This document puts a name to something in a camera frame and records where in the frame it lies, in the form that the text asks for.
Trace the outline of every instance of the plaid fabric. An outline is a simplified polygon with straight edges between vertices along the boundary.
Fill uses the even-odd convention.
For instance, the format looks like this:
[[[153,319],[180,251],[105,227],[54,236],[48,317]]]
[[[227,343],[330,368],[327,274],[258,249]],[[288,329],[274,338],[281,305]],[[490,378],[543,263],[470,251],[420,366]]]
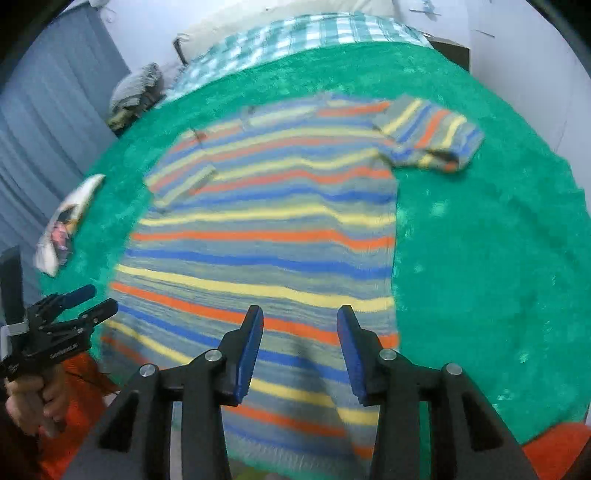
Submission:
[[[300,51],[374,41],[431,48],[421,33],[390,17],[362,13],[302,15],[231,35],[217,43],[182,72],[161,105],[231,73]]]

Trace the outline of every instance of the blue stripe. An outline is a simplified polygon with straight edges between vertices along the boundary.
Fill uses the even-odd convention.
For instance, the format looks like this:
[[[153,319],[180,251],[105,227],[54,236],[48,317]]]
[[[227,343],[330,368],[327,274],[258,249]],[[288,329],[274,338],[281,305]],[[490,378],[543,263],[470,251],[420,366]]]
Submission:
[[[390,275],[387,267],[369,267],[360,269],[344,262],[309,262],[286,260],[277,257],[265,257],[254,255],[250,257],[231,257],[201,254],[193,251],[176,250],[143,250],[128,248],[125,254],[135,258],[167,258],[170,260],[183,260],[187,262],[199,262],[213,265],[230,265],[233,267],[244,265],[271,265],[278,268],[286,268],[292,271],[312,274],[340,274],[356,280],[374,280],[385,278]]]
[[[200,343],[209,348],[217,348],[220,343],[220,339],[213,338],[201,333],[187,330],[179,325],[173,325],[165,322],[157,317],[154,317],[148,313],[135,310],[126,305],[119,304],[119,311],[131,315],[139,320],[143,320],[150,325],[158,327],[169,333],[177,335],[181,338],[191,340],[192,342]],[[307,358],[301,358],[299,356],[287,355],[286,353],[271,352],[268,350],[259,350],[257,361],[271,362],[273,364],[284,365],[286,367],[296,367],[305,370],[312,370],[319,374],[320,377],[326,380],[334,380],[336,382],[348,384],[349,376],[346,371],[338,370],[333,367],[327,367],[325,365],[315,364]]]
[[[427,106],[415,117],[414,122],[410,125],[408,130],[397,138],[397,141],[400,143],[405,143],[406,141],[408,141],[410,136],[414,133],[419,124],[427,116],[432,107],[432,104],[428,103]]]
[[[224,203],[233,202],[248,202],[250,200],[272,200],[281,199],[292,195],[306,195],[316,194],[324,200],[330,202],[368,202],[376,205],[383,205],[384,203],[395,200],[393,193],[379,193],[379,192],[356,192],[350,190],[343,193],[326,193],[312,185],[293,185],[274,190],[261,190],[261,186],[257,186],[254,192],[221,192],[212,194],[199,194],[195,201],[172,205],[171,210],[188,210],[197,206],[204,205],[222,205]]]
[[[219,171],[228,171],[234,168],[251,166],[256,163],[269,161],[269,160],[283,160],[288,157],[304,157],[304,158],[322,158],[323,160],[331,160],[333,158],[339,158],[343,155],[353,154],[356,151],[366,150],[371,147],[381,148],[384,145],[382,139],[360,139],[356,142],[344,142],[342,144],[326,144],[326,145],[288,145],[280,147],[266,148],[261,151],[257,151],[248,155],[237,155],[234,158],[222,161],[211,162],[211,165],[216,167]],[[162,195],[172,190],[173,188],[181,185],[187,178],[192,174],[196,174],[209,162],[207,157],[194,163],[191,168],[188,168],[179,178],[169,182],[165,186],[158,189],[158,194]],[[150,171],[147,177],[153,175],[154,172]]]
[[[414,152],[413,148],[405,148],[401,149],[400,146],[392,148],[390,145],[384,144],[385,139],[380,138],[367,138],[361,139],[357,142],[347,142],[343,144],[331,144],[331,145],[295,145],[295,146],[288,146],[288,147],[275,147],[275,148],[268,148],[263,151],[255,152],[249,155],[239,155],[235,158],[223,160],[221,162],[214,161],[211,163],[214,167],[216,167],[219,171],[228,171],[234,168],[244,167],[244,166],[251,166],[258,162],[264,162],[269,160],[283,160],[287,157],[308,157],[308,158],[322,158],[324,160],[331,160],[333,158],[339,158],[343,155],[353,154],[357,151],[366,150],[368,148],[374,147],[380,151],[386,151],[386,155],[394,161],[398,160],[405,160],[408,158],[408,155]],[[371,160],[374,157],[368,156],[367,160]],[[173,188],[181,185],[191,173],[197,173],[201,168],[207,165],[207,157],[196,164],[195,167],[190,168],[186,171],[183,175],[179,178],[173,180],[169,184],[158,189],[157,194],[164,195],[166,192],[169,192]],[[332,172],[338,172],[340,170],[347,170],[350,166],[344,166],[341,168],[336,168],[331,170]],[[157,170],[154,172],[150,172],[147,177],[156,173]]]
[[[291,109],[292,106],[286,106],[285,109]],[[159,167],[163,167],[173,161],[179,160],[187,155],[190,155],[197,150],[202,148],[213,148],[220,145],[231,144],[240,140],[246,140],[248,138],[258,137],[259,135],[266,135],[269,133],[285,131],[293,128],[333,128],[337,126],[351,127],[351,128],[367,128],[371,129],[373,124],[371,118],[366,115],[356,115],[347,117],[312,117],[304,115],[290,121],[276,121],[272,125],[265,125],[263,127],[250,127],[248,124],[243,125],[243,130],[238,131],[235,134],[228,135],[225,137],[215,138],[213,140],[203,140],[202,143],[192,145],[178,152],[170,153],[166,155],[158,163]],[[314,135],[305,135],[305,137],[313,137]]]
[[[466,137],[466,143],[463,146],[462,150],[460,150],[460,157],[464,157],[466,155],[468,155],[470,153],[470,150],[473,148],[473,145],[470,144],[470,142],[472,141],[472,139],[474,139],[474,137],[476,135],[480,134],[480,129],[479,128],[475,128],[474,130],[472,130],[470,132],[470,134]]]

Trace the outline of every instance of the orange stripe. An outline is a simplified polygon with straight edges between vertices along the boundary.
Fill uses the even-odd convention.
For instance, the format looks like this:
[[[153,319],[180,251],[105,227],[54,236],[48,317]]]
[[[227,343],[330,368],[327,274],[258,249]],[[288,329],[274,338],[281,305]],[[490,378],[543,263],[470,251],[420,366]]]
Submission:
[[[437,126],[439,125],[441,120],[443,120],[443,117],[445,117],[448,113],[449,113],[449,110],[441,109],[435,115],[433,115],[433,118],[431,118],[431,121],[427,125],[427,129],[425,130],[425,133],[423,134],[421,139],[417,142],[417,144],[414,146],[414,148],[425,148],[427,145],[429,145],[431,138],[433,137],[433,135],[435,134],[435,131],[437,130]]]
[[[327,108],[325,110],[319,110],[318,116],[349,116],[363,115],[364,113],[380,113],[386,110],[389,106],[390,102],[380,102],[344,108]]]
[[[111,288],[120,293],[132,295],[136,298],[151,301],[159,305],[170,307],[180,312],[190,313],[200,317],[209,318],[212,320],[219,320],[221,322],[233,323],[241,325],[244,320],[244,314],[239,312],[230,312],[228,310],[215,309],[198,305],[185,300],[174,299],[160,293],[143,290],[137,287],[131,287],[119,282],[111,283]],[[281,320],[275,318],[265,317],[265,330],[272,330],[274,332],[289,333],[301,338],[316,340],[325,345],[339,346],[339,336],[336,332],[327,332],[303,323],[292,322],[288,320]],[[380,341],[384,348],[394,348],[398,346],[398,334],[380,337]]]
[[[119,353],[133,360],[137,365],[144,365],[150,363],[147,359],[138,355],[133,350],[125,346],[123,343],[118,342],[114,338],[108,336],[102,336],[101,340],[112,345]],[[239,405],[233,408],[224,407],[224,409],[230,413],[236,413],[243,417],[247,417],[252,420],[260,421],[263,423],[271,423],[283,428],[290,430],[296,430],[298,432],[307,433],[310,435],[320,435],[329,437],[346,437],[346,432],[343,428],[339,427],[328,427],[324,425],[314,424],[308,421],[295,420],[283,415],[271,413],[269,411],[259,410],[257,408],[248,407],[246,405]],[[353,451],[361,458],[370,459],[373,455],[373,446],[360,446],[353,445]]]
[[[142,355],[140,355],[139,353],[133,351],[127,345],[124,345],[123,343],[118,342],[117,340],[115,340],[113,337],[111,337],[109,335],[102,335],[100,337],[100,339],[102,342],[108,343],[110,346],[112,346],[119,353],[122,353],[127,358],[133,360],[137,365],[144,365],[144,364],[151,363],[147,358],[145,358]]]
[[[282,230],[252,230],[247,232],[233,231],[178,231],[163,233],[137,233],[131,234],[133,240],[140,242],[166,242],[171,240],[213,240],[221,242],[281,242],[281,243],[319,243],[334,242],[355,251],[370,251],[380,248],[393,248],[393,236],[380,236],[355,240],[349,238],[337,230],[309,230],[309,231],[282,231]]]
[[[360,445],[353,445],[353,451],[358,457],[370,460],[374,456],[374,447],[362,447]]]
[[[384,101],[379,103],[370,103],[368,105],[359,105],[354,107],[345,107],[345,108],[327,108],[319,110],[317,115],[318,116],[354,116],[354,115],[363,115],[365,113],[380,113],[386,110],[390,106],[390,102]],[[220,130],[215,133],[208,133],[207,129],[200,130],[199,133],[205,136],[204,140],[215,140],[222,137],[228,137],[230,135],[236,134],[242,129],[240,127],[231,127],[226,128],[224,130]],[[177,152],[182,150],[183,148],[187,148],[192,146],[193,144],[197,143],[197,140],[191,138],[189,140],[184,140],[179,144],[173,146],[170,150],[171,152]]]
[[[241,130],[242,129],[240,127],[231,127],[226,128],[225,130],[220,130],[219,132],[207,133],[207,130],[199,130],[197,133],[203,136],[202,141],[208,141],[216,140],[222,137],[229,137],[230,135],[237,134]],[[184,148],[192,147],[197,143],[199,143],[199,140],[197,138],[189,138],[188,140],[183,140],[177,145],[174,145],[170,149],[170,152],[178,152],[180,150],[183,150]]]
[[[316,183],[321,184],[335,184],[343,183],[346,180],[356,177],[369,177],[371,179],[390,179],[392,178],[392,173],[389,170],[376,170],[374,168],[369,168],[367,166],[355,167],[351,170],[346,170],[342,173],[332,173],[327,175],[318,175],[310,173],[307,170],[289,170],[282,173],[275,173],[271,175],[236,180],[227,183],[220,183],[217,185],[207,185],[202,189],[191,190],[189,191],[189,194],[195,195],[197,193],[225,192],[227,190],[235,190],[241,187],[268,185],[270,183],[281,182],[284,180],[290,180],[292,178],[298,177],[313,180]]]
[[[258,408],[247,407],[246,405],[238,405],[233,408],[225,408],[226,411],[237,413],[243,417],[251,420],[260,421],[263,423],[271,423],[278,427],[283,427],[298,432],[307,433],[309,435],[320,435],[323,437],[340,437],[347,435],[342,427],[329,427],[319,425],[310,421],[296,420],[277,413],[271,413],[268,410],[259,410]]]
[[[295,147],[298,145],[308,145],[308,146],[312,145],[312,146],[316,147],[318,145],[335,145],[335,144],[343,144],[346,142],[355,142],[355,141],[357,141],[356,138],[346,138],[346,137],[339,137],[339,138],[310,138],[310,137],[288,138],[288,139],[281,139],[281,140],[275,140],[275,141],[270,141],[270,142],[263,142],[260,144],[252,145],[250,147],[244,147],[244,148],[239,148],[237,150],[232,150],[230,152],[218,153],[217,155],[208,155],[205,158],[205,160],[208,163],[214,162],[214,161],[231,160],[232,158],[238,158],[238,157],[241,157],[244,155],[252,155],[255,153],[260,153],[265,150],[270,150],[272,148]],[[150,190],[152,192],[154,192],[154,191],[164,187],[165,185],[168,185],[172,181],[174,181],[177,178],[179,178],[180,176],[182,176],[185,172],[187,172],[191,168],[193,168],[193,166],[196,163],[200,163],[201,161],[203,161],[203,160],[200,160],[199,162],[191,162],[190,164],[185,165],[184,167],[182,167],[178,170],[174,170],[169,175],[166,175],[165,177],[161,178],[159,181],[157,181],[156,183],[151,185]]]

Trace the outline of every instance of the green fluffy rug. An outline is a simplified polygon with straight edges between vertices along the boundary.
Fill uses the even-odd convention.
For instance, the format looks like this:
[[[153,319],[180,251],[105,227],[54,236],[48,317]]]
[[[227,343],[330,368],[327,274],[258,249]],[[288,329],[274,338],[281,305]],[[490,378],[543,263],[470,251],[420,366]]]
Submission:
[[[322,90],[389,99],[407,93],[484,130],[483,146],[460,174],[395,172],[393,293],[402,353],[430,367],[461,364],[520,442],[581,419],[591,400],[591,223],[583,193],[568,164],[509,105],[422,47],[306,51],[150,112],[89,172],[106,174],[105,184],[74,239],[73,258],[56,279],[42,279],[44,291],[91,281],[106,293],[150,202],[142,177],[179,133],[247,105]]]

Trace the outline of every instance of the white wall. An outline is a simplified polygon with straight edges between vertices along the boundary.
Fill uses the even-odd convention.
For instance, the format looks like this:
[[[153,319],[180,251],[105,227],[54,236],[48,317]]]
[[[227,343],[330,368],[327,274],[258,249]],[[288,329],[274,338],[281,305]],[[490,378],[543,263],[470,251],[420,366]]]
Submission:
[[[589,209],[591,79],[560,33],[526,0],[466,5],[472,74],[569,161]]]
[[[165,69],[179,63],[173,47],[176,35],[233,1],[111,0],[100,16],[132,71],[152,61]]]

